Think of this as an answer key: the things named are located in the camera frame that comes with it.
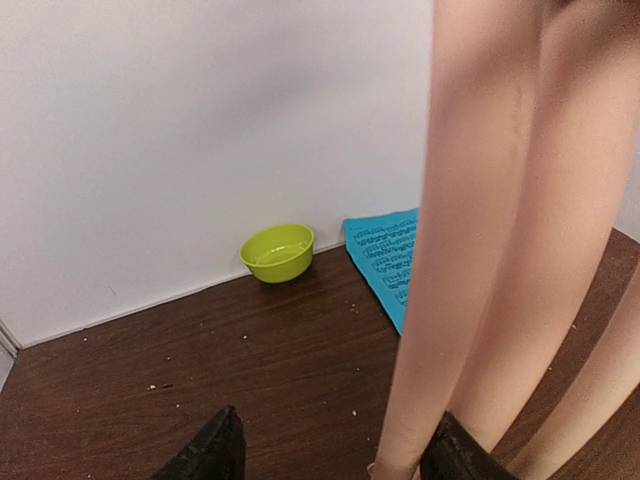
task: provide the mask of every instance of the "blue mat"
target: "blue mat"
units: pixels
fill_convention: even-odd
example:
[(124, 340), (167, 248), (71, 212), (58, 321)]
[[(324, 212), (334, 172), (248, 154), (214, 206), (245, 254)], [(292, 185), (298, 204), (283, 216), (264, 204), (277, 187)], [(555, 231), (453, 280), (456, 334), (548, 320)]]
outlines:
[(344, 222), (347, 252), (402, 333), (418, 210)]

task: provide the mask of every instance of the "wooden floor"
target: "wooden floor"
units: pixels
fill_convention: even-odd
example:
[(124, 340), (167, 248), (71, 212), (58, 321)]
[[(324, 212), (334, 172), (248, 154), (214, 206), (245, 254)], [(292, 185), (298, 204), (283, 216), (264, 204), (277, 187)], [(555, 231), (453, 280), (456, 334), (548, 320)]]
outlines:
[[(640, 247), (614, 233), (553, 369), (497, 456), (558, 401)], [(235, 404), (248, 480), (365, 479), (398, 337), (343, 248), (298, 281), (243, 278), (25, 350), (0, 395), (0, 478), (140, 479)], [(640, 478), (640, 392), (556, 477)]]

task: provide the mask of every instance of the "bowl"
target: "bowl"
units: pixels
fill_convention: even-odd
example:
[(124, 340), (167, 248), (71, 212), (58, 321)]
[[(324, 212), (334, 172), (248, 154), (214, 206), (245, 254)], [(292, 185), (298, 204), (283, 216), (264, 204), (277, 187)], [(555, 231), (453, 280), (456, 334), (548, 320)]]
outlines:
[(262, 282), (288, 282), (311, 265), (314, 239), (313, 230), (305, 225), (276, 225), (247, 240), (240, 259)]

